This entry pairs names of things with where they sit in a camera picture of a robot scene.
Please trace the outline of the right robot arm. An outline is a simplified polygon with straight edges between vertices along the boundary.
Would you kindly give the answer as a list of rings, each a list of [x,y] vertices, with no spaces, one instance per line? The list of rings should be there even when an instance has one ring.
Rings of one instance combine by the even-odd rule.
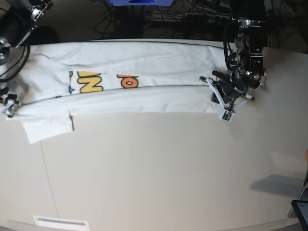
[[[53,6],[51,0],[9,0],[8,9],[1,8],[0,17],[0,65],[10,61],[12,48],[23,47],[20,57],[0,74],[0,112],[9,118],[14,117],[20,102],[14,93],[10,93],[6,84],[14,80],[27,63],[31,45],[29,37],[36,30],[40,20]]]

